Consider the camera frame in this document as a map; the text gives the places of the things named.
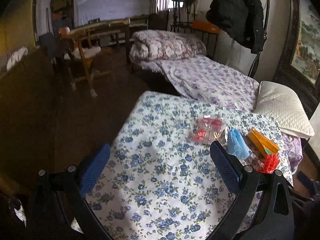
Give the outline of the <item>blue face mask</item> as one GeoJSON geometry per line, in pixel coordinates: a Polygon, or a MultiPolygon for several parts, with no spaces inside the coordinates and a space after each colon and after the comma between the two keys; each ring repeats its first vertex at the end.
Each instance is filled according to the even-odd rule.
{"type": "Polygon", "coordinates": [[[227,140],[228,154],[237,157],[238,160],[243,161],[250,156],[248,147],[237,129],[230,129],[227,140]]]}

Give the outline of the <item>red snack wrapper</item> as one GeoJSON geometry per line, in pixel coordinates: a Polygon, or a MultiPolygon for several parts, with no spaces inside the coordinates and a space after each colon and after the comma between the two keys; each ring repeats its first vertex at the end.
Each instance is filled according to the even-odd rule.
{"type": "Polygon", "coordinates": [[[194,142],[210,145],[218,141],[222,146],[227,144],[229,126],[218,116],[199,115],[195,128],[189,132],[194,142]]]}

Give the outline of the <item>red crumpled wrapper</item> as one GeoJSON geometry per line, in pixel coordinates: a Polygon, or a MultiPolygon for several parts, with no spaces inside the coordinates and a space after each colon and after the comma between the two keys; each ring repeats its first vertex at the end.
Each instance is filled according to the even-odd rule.
{"type": "Polygon", "coordinates": [[[274,170],[277,169],[277,166],[279,165],[279,155],[277,154],[270,154],[265,159],[263,166],[259,168],[258,172],[260,173],[267,173],[272,174],[274,170]]]}

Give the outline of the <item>blue floral quilt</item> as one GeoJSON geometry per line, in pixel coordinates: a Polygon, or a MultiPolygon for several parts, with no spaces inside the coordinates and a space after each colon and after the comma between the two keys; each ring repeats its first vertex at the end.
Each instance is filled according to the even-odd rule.
{"type": "Polygon", "coordinates": [[[116,136],[110,158],[85,198],[114,239],[205,239],[235,196],[209,146],[191,138],[196,120],[218,117],[243,137],[253,128],[279,146],[278,168],[292,180],[276,121],[183,97],[147,91],[116,136]]]}

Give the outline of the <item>purple floral folded blanket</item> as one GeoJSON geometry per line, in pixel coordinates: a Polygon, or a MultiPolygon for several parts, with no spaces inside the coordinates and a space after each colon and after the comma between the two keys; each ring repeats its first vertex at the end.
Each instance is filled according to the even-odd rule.
{"type": "Polygon", "coordinates": [[[292,174],[295,174],[300,162],[303,160],[301,139],[285,133],[282,133],[281,135],[285,144],[285,151],[289,158],[291,172],[292,174]]]}

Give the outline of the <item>white quilted pillow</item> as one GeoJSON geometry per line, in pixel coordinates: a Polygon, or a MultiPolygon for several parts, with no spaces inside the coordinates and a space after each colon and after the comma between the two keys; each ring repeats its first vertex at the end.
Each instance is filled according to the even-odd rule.
{"type": "Polygon", "coordinates": [[[282,133],[304,139],[315,135],[298,95],[285,85],[262,81],[254,113],[274,118],[282,133]]]}

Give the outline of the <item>purple floral bed sheet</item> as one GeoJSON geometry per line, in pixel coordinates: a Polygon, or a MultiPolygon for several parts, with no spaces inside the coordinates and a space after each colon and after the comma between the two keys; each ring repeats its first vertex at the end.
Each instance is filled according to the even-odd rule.
{"type": "Polygon", "coordinates": [[[142,61],[139,65],[143,70],[162,74],[186,98],[245,112],[255,109],[259,82],[204,55],[142,61]]]}

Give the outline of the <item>wooden chair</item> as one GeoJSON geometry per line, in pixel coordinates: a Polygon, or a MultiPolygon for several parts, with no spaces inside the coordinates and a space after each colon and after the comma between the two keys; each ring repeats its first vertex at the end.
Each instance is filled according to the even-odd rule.
{"type": "Polygon", "coordinates": [[[63,27],[59,29],[59,38],[65,50],[63,59],[67,62],[67,69],[71,80],[70,83],[72,90],[76,91],[76,84],[86,80],[89,85],[91,97],[96,98],[98,95],[93,86],[94,78],[111,75],[112,70],[100,72],[99,70],[95,70],[93,67],[91,67],[91,64],[96,57],[101,55],[111,55],[112,48],[93,46],[90,41],[90,33],[80,31],[79,33],[75,34],[71,32],[69,27],[63,27]],[[84,71],[83,76],[73,76],[71,66],[75,64],[82,66],[84,71]]]}

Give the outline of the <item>framed landscape painting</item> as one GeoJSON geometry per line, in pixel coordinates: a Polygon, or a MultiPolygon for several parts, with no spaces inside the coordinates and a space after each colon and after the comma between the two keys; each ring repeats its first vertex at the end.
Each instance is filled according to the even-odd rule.
{"type": "Polygon", "coordinates": [[[290,0],[286,40],[273,79],[319,97],[319,14],[310,0],[290,0]]]}

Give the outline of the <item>pink floral rolled comforter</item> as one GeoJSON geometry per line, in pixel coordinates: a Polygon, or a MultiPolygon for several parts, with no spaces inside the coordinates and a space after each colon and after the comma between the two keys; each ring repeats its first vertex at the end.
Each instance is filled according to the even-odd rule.
{"type": "Polygon", "coordinates": [[[193,34],[142,30],[133,34],[129,57],[136,64],[156,60],[181,60],[205,55],[204,43],[193,34]]]}

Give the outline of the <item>black hanging jacket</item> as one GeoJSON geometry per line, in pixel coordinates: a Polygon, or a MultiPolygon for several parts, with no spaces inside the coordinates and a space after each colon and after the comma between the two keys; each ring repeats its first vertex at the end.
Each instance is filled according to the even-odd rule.
{"type": "Polygon", "coordinates": [[[263,50],[264,13],[260,0],[212,0],[206,19],[252,54],[263,50]]]}

